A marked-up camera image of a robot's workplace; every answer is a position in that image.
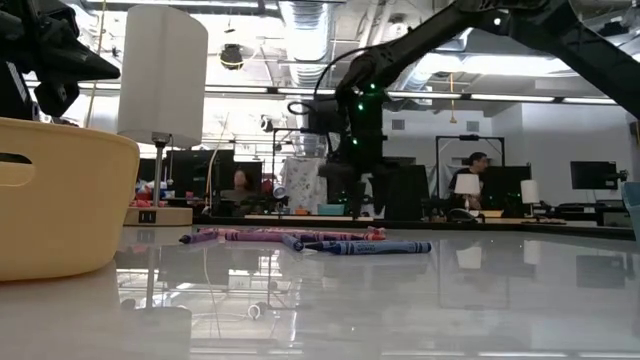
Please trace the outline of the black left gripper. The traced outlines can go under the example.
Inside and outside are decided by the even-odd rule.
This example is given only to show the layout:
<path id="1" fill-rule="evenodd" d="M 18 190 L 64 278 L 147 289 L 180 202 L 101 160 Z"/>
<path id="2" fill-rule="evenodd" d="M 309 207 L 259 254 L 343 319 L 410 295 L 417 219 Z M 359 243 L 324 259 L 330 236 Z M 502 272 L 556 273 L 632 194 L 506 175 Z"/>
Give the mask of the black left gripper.
<path id="1" fill-rule="evenodd" d="M 61 117 L 78 98 L 78 82 L 110 80 L 120 70 L 78 40 L 73 29 L 49 29 L 42 32 L 42 75 L 34 89 L 40 109 Z"/>

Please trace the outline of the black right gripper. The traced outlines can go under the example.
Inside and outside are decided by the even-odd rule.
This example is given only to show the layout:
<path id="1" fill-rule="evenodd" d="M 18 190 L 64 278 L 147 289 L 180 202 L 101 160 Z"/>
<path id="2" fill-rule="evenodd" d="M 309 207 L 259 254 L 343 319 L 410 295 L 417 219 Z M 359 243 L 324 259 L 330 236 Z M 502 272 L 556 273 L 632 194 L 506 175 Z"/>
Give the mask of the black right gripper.
<path id="1" fill-rule="evenodd" d="M 336 148 L 327 154 L 327 160 L 321 165 L 318 174 L 321 177 L 351 183 L 348 187 L 350 210 L 353 220 L 361 214 L 366 184 L 360 179 L 370 174 L 374 213 L 380 214 L 387 204 L 390 173 L 400 167 L 397 162 L 383 156 L 386 135 L 357 138 L 351 135 L 341 136 Z"/>

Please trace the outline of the white lamp shade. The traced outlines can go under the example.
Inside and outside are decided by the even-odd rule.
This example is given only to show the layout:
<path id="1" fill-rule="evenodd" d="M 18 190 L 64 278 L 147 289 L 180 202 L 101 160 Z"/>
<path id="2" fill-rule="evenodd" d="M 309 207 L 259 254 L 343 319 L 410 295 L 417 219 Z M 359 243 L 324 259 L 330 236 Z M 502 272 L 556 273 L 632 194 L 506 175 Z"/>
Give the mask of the white lamp shade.
<path id="1" fill-rule="evenodd" d="M 117 133 L 175 147 L 201 143 L 208 32 L 169 6 L 138 5 L 127 12 Z"/>

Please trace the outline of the white table lamp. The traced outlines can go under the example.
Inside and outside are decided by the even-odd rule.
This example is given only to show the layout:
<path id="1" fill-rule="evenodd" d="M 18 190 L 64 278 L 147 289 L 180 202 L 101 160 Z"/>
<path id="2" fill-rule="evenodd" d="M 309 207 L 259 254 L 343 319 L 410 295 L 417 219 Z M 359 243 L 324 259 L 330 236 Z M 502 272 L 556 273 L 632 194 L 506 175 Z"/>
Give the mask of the white table lamp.
<path id="1" fill-rule="evenodd" d="M 463 200 L 466 210 L 479 210 L 481 208 L 481 185 L 479 176 L 473 173 L 458 174 L 454 194 Z"/>
<path id="2" fill-rule="evenodd" d="M 522 180 L 521 186 L 521 201 L 523 204 L 538 204 L 540 202 L 538 184 L 535 180 Z"/>

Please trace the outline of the person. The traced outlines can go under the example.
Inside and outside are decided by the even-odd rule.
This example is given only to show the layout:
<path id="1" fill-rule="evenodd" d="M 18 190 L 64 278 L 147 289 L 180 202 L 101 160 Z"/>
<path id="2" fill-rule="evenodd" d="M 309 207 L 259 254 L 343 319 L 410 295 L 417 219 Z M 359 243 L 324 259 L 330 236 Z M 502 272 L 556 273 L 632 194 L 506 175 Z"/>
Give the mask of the person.
<path id="1" fill-rule="evenodd" d="M 234 172 L 233 188 L 222 190 L 220 193 L 220 214 L 227 217 L 244 217 L 257 212 L 259 206 L 254 200 L 257 193 L 253 185 L 253 178 L 242 168 L 238 168 Z"/>
<path id="2" fill-rule="evenodd" d="M 449 200 L 451 205 L 456 208 L 468 208 L 469 210 L 481 210 L 482 190 L 484 187 L 484 173 L 488 168 L 487 154 L 484 152 L 472 153 L 468 160 L 467 166 L 457 170 L 449 182 Z M 475 174 L 479 180 L 479 189 L 477 194 L 457 194 L 455 192 L 458 177 L 460 175 Z"/>

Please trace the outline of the purple crayon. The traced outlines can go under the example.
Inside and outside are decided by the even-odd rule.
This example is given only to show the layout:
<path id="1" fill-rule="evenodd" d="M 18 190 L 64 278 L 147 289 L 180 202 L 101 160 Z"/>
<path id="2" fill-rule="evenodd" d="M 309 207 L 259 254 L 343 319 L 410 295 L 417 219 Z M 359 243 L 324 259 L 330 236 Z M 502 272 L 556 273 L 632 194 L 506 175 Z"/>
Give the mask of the purple crayon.
<path id="1" fill-rule="evenodd" d="M 293 236 L 282 232 L 228 232 L 224 238 L 226 241 L 284 242 Z"/>
<path id="2" fill-rule="evenodd" d="M 184 245 L 196 244 L 201 242 L 207 242 L 211 240 L 216 240 L 218 236 L 215 233 L 191 233 L 183 235 L 179 242 Z"/>

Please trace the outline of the yellow plastic basket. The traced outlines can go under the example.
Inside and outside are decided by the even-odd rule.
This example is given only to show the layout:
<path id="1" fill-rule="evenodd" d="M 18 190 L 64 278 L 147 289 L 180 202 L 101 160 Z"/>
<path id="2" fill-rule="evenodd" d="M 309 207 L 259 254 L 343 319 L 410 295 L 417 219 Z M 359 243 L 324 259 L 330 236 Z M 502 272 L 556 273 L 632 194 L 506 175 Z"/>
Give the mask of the yellow plastic basket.
<path id="1" fill-rule="evenodd" d="M 108 264 L 134 195 L 138 145 L 119 135 L 0 118 L 0 282 Z"/>

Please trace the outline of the metal lamp pole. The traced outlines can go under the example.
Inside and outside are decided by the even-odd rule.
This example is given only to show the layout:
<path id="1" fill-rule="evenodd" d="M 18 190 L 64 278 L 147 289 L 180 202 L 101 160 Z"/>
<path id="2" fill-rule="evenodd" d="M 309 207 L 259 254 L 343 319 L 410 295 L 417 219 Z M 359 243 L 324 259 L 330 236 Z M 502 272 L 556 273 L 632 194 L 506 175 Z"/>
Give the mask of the metal lamp pole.
<path id="1" fill-rule="evenodd" d="M 169 134 L 153 132 L 152 141 L 156 149 L 155 169 L 154 169 L 154 189 L 153 189 L 153 206 L 158 207 L 160 202 L 161 176 L 162 176 L 162 159 L 163 151 L 170 139 Z"/>

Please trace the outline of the LED light bar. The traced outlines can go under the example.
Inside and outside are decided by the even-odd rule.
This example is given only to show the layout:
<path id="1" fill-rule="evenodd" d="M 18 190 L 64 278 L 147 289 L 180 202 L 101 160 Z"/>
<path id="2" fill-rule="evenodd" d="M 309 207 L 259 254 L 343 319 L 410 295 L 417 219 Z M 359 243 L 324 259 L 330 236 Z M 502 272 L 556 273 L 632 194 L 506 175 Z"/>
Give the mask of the LED light bar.
<path id="1" fill-rule="evenodd" d="M 206 85 L 206 95 L 278 95 L 298 96 L 311 98 L 315 95 L 331 97 L 333 89 L 290 88 L 290 87 L 261 87 L 261 86 L 217 86 Z M 562 105 L 606 105 L 615 106 L 616 102 L 610 98 L 598 97 L 553 97 L 538 95 L 506 95 L 485 93 L 451 93 L 451 92 L 411 92 L 411 91 L 386 91 L 386 95 L 392 99 L 411 100 L 454 100 L 454 101 L 481 101 L 481 102 L 515 102 L 515 103 L 552 103 Z"/>

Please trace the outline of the wooden lamp base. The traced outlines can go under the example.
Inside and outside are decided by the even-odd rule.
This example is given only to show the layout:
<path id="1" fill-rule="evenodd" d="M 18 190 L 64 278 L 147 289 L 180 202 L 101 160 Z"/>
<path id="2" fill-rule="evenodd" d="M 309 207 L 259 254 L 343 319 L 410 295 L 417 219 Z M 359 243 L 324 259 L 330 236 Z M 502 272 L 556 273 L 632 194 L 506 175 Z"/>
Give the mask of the wooden lamp base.
<path id="1" fill-rule="evenodd" d="M 129 207 L 125 226 L 183 227 L 193 224 L 193 210 L 178 207 Z"/>

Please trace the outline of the black computer monitor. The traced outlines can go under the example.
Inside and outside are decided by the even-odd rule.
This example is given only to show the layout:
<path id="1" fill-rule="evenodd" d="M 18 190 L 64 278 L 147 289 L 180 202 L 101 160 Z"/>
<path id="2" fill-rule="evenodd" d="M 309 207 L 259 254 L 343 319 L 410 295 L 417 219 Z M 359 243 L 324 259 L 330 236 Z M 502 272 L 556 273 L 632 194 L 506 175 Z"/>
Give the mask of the black computer monitor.
<path id="1" fill-rule="evenodd" d="M 613 161 L 572 161 L 570 171 L 574 190 L 617 190 L 629 175 Z"/>

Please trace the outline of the black background rig frame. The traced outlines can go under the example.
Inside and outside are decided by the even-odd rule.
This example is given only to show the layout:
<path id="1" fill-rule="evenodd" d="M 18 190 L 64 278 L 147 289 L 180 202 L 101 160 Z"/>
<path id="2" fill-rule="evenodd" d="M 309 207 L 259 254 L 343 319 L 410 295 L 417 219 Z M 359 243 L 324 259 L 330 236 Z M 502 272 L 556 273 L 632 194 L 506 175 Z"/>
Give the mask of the black background rig frame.
<path id="1" fill-rule="evenodd" d="M 462 142 L 474 142 L 474 141 L 480 141 L 480 140 L 484 140 L 485 142 L 487 142 L 489 145 L 491 145 L 494 150 L 496 150 L 498 152 L 498 154 L 501 156 L 501 160 L 500 163 L 502 166 L 506 165 L 506 146 L 505 146 L 505 138 L 504 137 L 500 137 L 500 136 L 481 136 L 481 135 L 477 135 L 477 134 L 464 134 L 464 135 L 437 135 L 435 137 L 435 174 L 436 174 L 436 179 L 435 179 L 435 184 L 436 184 L 436 188 L 435 188 L 435 195 L 438 198 L 441 198 L 441 178 L 440 178 L 440 155 L 441 155 L 441 150 L 444 149 L 446 147 L 446 145 L 443 145 L 442 147 L 440 146 L 440 141 L 443 139 L 447 139 L 447 140 L 458 140 L 458 141 L 462 141 Z M 494 144 L 492 143 L 493 141 L 498 141 L 500 143 L 500 149 L 498 150 Z"/>
<path id="2" fill-rule="evenodd" d="M 324 158 L 326 163 L 327 154 L 328 154 L 328 145 L 327 145 L 327 140 L 324 136 L 312 133 L 310 130 L 306 128 L 300 128 L 300 129 L 282 128 L 280 129 L 280 132 L 284 132 L 284 135 L 280 138 L 280 140 L 282 142 L 289 142 L 293 148 L 292 153 L 283 160 L 283 165 L 286 159 L 289 157 Z M 327 181 L 327 202 L 325 204 L 329 204 L 329 182 L 327 178 L 325 179 Z M 280 172 L 280 180 L 281 180 L 281 185 L 284 187 L 281 172 Z M 289 207 L 289 197 L 287 196 L 287 191 L 285 187 L 284 187 L 284 191 L 285 191 L 285 197 L 288 199 L 287 207 L 290 209 L 290 211 L 293 214 L 312 215 L 308 210 L 305 210 L 302 208 L 299 208 L 297 210 L 292 210 Z"/>

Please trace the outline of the silver ceiling duct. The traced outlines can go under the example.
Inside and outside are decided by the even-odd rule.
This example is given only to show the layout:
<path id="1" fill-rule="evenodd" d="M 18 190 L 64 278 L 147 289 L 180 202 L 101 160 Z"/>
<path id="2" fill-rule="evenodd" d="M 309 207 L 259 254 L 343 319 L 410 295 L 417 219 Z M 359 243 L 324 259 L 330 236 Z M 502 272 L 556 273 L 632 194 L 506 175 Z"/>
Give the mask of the silver ceiling duct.
<path id="1" fill-rule="evenodd" d="M 411 64 L 398 77 L 393 89 L 420 91 L 434 75 L 447 75 L 461 70 L 471 32 L 472 28 L 465 29 Z"/>
<path id="2" fill-rule="evenodd" d="M 280 1 L 289 71 L 297 87 L 313 89 L 325 69 L 333 8 L 327 3 Z"/>

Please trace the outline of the black table frame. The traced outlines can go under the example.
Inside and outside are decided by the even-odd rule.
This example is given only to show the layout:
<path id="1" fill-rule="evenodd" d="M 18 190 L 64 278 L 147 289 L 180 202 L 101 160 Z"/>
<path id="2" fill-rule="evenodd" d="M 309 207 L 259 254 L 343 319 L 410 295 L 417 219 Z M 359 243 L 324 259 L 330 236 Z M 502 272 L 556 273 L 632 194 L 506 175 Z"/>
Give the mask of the black table frame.
<path id="1" fill-rule="evenodd" d="M 526 222 L 517 219 L 493 219 L 479 223 L 449 223 L 424 221 L 353 220 L 350 217 L 321 216 L 275 216 L 250 215 L 240 217 L 198 216 L 193 219 L 195 226 L 264 226 L 299 228 L 364 229 L 368 227 L 386 230 L 439 230 L 439 231 L 512 231 L 592 237 L 610 240 L 635 241 L 631 228 L 577 226 L 569 224 L 549 224 Z"/>

